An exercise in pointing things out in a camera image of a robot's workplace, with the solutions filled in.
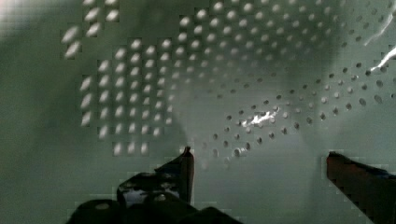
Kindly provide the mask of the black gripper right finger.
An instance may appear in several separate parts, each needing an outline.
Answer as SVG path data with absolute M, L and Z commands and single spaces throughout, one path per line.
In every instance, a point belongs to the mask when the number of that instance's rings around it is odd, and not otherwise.
M 395 224 L 395 175 L 331 151 L 326 175 L 374 224 Z

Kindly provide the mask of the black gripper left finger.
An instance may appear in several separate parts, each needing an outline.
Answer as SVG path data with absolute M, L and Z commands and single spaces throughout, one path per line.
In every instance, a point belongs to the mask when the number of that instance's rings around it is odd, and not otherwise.
M 170 193 L 185 203 L 191 202 L 194 177 L 194 157 L 191 148 L 153 172 L 133 175 L 117 188 L 117 201 L 125 207 L 145 201 L 150 193 Z

